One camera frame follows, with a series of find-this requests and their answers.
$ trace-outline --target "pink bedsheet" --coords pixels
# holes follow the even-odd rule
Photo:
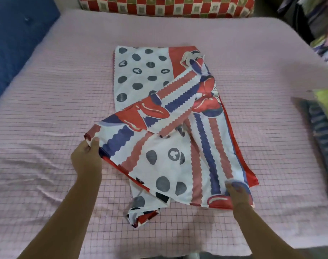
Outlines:
[[[270,18],[176,19],[68,11],[0,99],[0,258],[15,258],[75,181],[70,154],[114,113],[112,54],[124,46],[198,46],[246,163],[256,211],[290,245],[328,245],[320,158],[293,97],[328,88],[324,62]],[[171,203],[140,229],[123,217],[126,176],[104,164],[80,258],[248,255],[232,213]]]

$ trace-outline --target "blue cushion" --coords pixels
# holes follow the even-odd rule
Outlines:
[[[0,96],[59,16],[53,0],[0,0]]]
[[[305,100],[304,103],[328,173],[328,118],[317,102]]]

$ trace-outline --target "blue headboard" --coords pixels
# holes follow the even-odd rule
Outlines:
[[[0,0],[0,96],[59,16],[53,0]]]

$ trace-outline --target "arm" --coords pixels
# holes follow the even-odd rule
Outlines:
[[[225,184],[234,206],[233,215],[255,259],[304,259],[294,248],[284,242],[253,210],[245,189],[235,189]]]
[[[71,155],[78,175],[73,187],[43,229],[18,259],[78,258],[101,183],[99,139],[80,143]]]

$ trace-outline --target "folded cloth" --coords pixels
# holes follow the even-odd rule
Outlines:
[[[127,218],[139,227],[169,205],[232,209],[224,182],[258,180],[233,136],[214,77],[196,47],[117,47],[116,113],[86,134],[100,156],[132,181]]]

